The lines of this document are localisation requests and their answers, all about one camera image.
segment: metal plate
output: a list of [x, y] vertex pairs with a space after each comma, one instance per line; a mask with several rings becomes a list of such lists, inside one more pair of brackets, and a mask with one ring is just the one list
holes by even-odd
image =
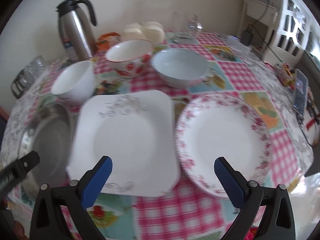
[[60, 103], [42, 108], [27, 126], [20, 142], [19, 156], [32, 150], [40, 156], [40, 163], [22, 182], [30, 197], [36, 198], [44, 183], [50, 187], [59, 187], [63, 183], [73, 131], [70, 113]]

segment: blue gripper pad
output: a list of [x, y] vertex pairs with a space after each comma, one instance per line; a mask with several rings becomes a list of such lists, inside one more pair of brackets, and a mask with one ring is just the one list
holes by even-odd
[[214, 162], [214, 172], [233, 206], [242, 210], [246, 202], [246, 194], [233, 176], [237, 176], [236, 171], [230, 166], [224, 157], [219, 157]]
[[84, 209], [92, 207], [112, 171], [112, 160], [107, 157], [87, 186], [82, 191], [81, 204]]

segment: smartphone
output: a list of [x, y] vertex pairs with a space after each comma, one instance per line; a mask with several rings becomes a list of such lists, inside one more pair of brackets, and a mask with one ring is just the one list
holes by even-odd
[[295, 70], [296, 80], [293, 93], [293, 109], [304, 117], [304, 111], [308, 101], [308, 78], [298, 69]]

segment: bowl with red rim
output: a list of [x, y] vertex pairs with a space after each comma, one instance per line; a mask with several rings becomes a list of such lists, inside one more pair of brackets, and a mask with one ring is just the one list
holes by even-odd
[[105, 58], [119, 76], [133, 78], [144, 72], [151, 54], [150, 41], [131, 40], [112, 46], [105, 53]]

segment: phone screen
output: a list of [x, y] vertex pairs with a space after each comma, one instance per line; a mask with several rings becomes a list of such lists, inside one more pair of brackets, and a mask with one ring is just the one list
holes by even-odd
[[302, 116], [307, 105], [308, 79], [301, 71], [296, 71], [295, 98], [293, 107]]

